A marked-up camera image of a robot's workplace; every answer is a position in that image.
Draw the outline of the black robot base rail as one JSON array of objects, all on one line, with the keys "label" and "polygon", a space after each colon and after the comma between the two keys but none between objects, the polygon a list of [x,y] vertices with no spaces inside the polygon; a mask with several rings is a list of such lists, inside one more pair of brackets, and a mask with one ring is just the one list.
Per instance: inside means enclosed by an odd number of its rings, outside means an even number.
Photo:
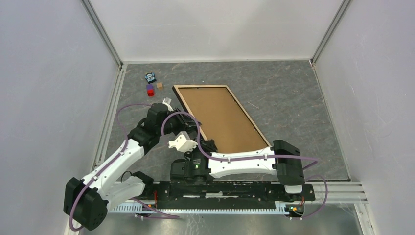
[{"label": "black robot base rail", "polygon": [[155,201],[157,209],[272,209],[276,202],[316,199],[311,184],[302,185],[300,193],[289,194],[276,181],[214,181],[202,185],[160,181],[145,186],[136,198]]}]

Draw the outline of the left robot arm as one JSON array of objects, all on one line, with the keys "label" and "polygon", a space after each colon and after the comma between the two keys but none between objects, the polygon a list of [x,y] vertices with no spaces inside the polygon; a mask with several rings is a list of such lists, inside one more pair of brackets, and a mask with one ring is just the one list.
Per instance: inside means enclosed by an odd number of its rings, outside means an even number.
[{"label": "left robot arm", "polygon": [[93,230],[105,219],[109,210],[136,196],[149,199],[154,193],[151,183],[138,176],[125,182],[116,180],[133,163],[144,157],[165,134],[199,131],[200,122],[187,113],[174,110],[166,102],[148,106],[146,117],[103,164],[81,179],[71,178],[65,186],[63,211],[69,216],[69,229],[78,232]]}]

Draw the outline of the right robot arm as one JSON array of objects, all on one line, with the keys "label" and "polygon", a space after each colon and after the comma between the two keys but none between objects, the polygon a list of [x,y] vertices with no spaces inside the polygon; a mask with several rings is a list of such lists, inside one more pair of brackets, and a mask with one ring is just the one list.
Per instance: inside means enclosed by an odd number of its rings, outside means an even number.
[{"label": "right robot arm", "polygon": [[179,135],[168,147],[187,154],[186,159],[172,163],[171,180],[205,183],[228,175],[262,173],[277,176],[287,199],[302,194],[305,179],[300,151],[286,141],[276,140],[271,147],[250,152],[203,154],[196,141]]}]

